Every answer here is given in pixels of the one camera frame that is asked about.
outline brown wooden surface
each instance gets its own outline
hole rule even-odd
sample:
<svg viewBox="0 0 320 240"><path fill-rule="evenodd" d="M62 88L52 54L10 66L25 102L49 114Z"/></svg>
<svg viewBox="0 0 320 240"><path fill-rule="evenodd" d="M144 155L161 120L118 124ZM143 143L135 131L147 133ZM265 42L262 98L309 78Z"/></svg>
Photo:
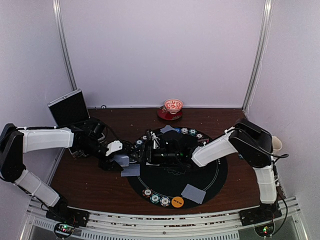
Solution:
<svg viewBox="0 0 320 240"><path fill-rule="evenodd" d="M145 129L166 124L197 129L215 138L244 117L240 109L212 108L184 108L183 117L172 122L159 119L155 108L91 109L89 113L111 126L120 138L131 142L142 136ZM196 214L258 205L259 188L253 169L237 154L228 156L227 162L228 175L222 190L205 204L188 209L165 208L147 202L131 188L126 177L120 177L120 172L103 171L93 157L73 159L67 150L51 186L64 195L72 207L121 214Z"/></svg>

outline white cup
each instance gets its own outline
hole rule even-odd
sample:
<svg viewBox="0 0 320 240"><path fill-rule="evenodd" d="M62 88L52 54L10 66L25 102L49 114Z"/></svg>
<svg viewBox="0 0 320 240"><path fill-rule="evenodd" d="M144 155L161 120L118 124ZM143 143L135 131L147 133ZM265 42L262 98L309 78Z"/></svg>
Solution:
<svg viewBox="0 0 320 240"><path fill-rule="evenodd" d="M276 136L272 136L272 146L274 154L278 153L283 147L281 140Z"/></svg>

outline red saucer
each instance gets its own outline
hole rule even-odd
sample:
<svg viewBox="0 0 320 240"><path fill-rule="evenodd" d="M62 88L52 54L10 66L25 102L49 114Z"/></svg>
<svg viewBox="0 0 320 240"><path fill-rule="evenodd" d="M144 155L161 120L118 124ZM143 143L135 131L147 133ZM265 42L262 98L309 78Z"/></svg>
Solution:
<svg viewBox="0 0 320 240"><path fill-rule="evenodd" d="M164 120L173 121L182 117L182 110L178 111L176 114L171 114L167 111L165 106L162 106L157 111L158 116Z"/></svg>

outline wire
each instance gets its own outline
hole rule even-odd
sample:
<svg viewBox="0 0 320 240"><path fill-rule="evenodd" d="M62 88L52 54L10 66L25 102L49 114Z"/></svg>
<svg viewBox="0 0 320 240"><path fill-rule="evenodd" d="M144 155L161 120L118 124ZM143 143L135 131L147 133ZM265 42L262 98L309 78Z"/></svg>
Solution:
<svg viewBox="0 0 320 240"><path fill-rule="evenodd" d="M50 207L46 203L44 203L41 199L39 199L39 198L36 198L36 199L38 199L40 201L40 203L42 203L41 209L43 211L52 213L53 215L55 215L57 218L59 218L63 222L68 222L64 217L59 216L56 212L54 212L52 209L50 209Z"/></svg>
<svg viewBox="0 0 320 240"><path fill-rule="evenodd" d="M285 199L281 196L281 194L279 194L279 197L281 198L281 200L283 201L283 203L284 203L284 205L285 205L285 217L284 217L283 222L282 222L282 224L280 225L280 227L279 227L274 233L272 233L271 236L275 235L277 232L280 231L280 229L282 228L282 226L285 224L285 222L286 222L286 220L287 220L287 216L288 216L288 205L287 205Z"/></svg>
<svg viewBox="0 0 320 240"><path fill-rule="evenodd" d="M262 152L264 152L265 154L268 154L268 155L273 156L273 157L278 158L278 159L285 159L285 158L289 157L289 154L288 154L288 153L285 153L285 154L282 154L282 155L276 155L276 154L273 154L273 153L271 153L271 152L268 152L267 150L264 150L261 146L259 146L259 144L256 142L256 140L255 140L252 136L250 136L249 133L247 133L246 131L244 131L244 130L241 129L241 128L235 127L235 128L233 128L233 129L227 131L226 133L232 132L232 131L234 131L234 130L238 130L239 132L241 132L241 133L243 133L244 135L246 135L246 136L247 136Z"/></svg>

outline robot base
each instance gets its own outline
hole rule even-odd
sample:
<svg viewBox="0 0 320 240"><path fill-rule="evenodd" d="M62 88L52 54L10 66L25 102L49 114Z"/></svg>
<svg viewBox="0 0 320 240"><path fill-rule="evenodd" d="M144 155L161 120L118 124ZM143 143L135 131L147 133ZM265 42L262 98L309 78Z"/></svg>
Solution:
<svg viewBox="0 0 320 240"><path fill-rule="evenodd" d="M89 219L89 212L68 207L68 212L74 216L74 219L68 220L66 223L75 227L86 227ZM61 222L61 219L50 211L47 211L46 218Z"/></svg>
<svg viewBox="0 0 320 240"><path fill-rule="evenodd" d="M242 226L259 224L271 221L282 216L280 207L277 203L261 204L258 207L242 210L239 212Z"/></svg>

